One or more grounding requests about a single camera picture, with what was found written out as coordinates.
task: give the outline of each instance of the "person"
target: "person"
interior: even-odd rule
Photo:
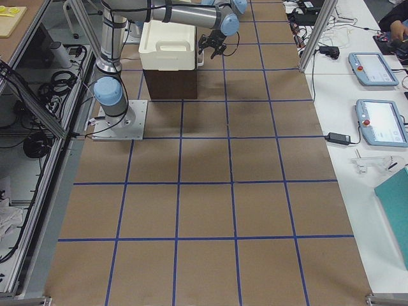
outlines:
[[[395,6],[378,24],[382,32],[391,32],[391,41],[403,41],[408,36],[407,20],[408,1],[403,1]]]

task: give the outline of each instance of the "teal folder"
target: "teal folder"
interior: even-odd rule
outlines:
[[[408,269],[408,169],[401,169],[376,187],[388,222],[394,232]]]

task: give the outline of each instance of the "metal base plate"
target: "metal base plate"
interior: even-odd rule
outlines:
[[[142,140],[145,129],[145,120],[147,113],[147,100],[129,100],[129,107],[132,108],[136,115],[136,119],[132,125],[121,129],[107,129],[106,131],[93,134],[93,140]],[[99,109],[98,116],[105,116],[102,108]],[[102,131],[108,128],[109,125],[105,120],[97,121],[95,124],[95,132]]]

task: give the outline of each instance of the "white table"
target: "white table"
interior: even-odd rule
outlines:
[[[363,0],[339,0],[337,7],[347,15],[343,17],[355,18],[355,26],[379,30],[379,26]],[[328,26],[320,39],[321,43],[339,47],[340,56],[337,60],[330,59],[319,52],[316,54],[314,74],[353,74],[348,62],[351,52],[380,52],[374,39],[377,33],[373,30],[364,30],[349,25],[336,24]],[[392,69],[399,69],[401,65],[394,55],[385,56]],[[309,62],[305,73],[312,73],[313,59]]]
[[[397,76],[401,80],[404,74]],[[307,75],[307,80],[311,89],[311,75]],[[354,75],[315,75],[314,83],[315,106],[324,134],[347,134],[353,142],[358,141],[354,110],[358,99],[395,101],[400,113],[408,117],[408,101],[400,85],[388,90],[370,89],[360,85]],[[327,146],[372,291],[408,293],[408,271],[374,194],[374,187],[392,173],[369,167],[366,174],[358,174],[351,161],[357,157],[358,149],[361,157],[402,156],[408,163],[408,150],[369,146],[364,139],[356,146],[334,143]]]

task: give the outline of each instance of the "display screen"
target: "display screen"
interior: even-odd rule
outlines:
[[[391,103],[364,102],[373,136],[377,142],[405,142]]]
[[[371,82],[393,82],[393,78],[377,54],[360,54],[356,57]]]

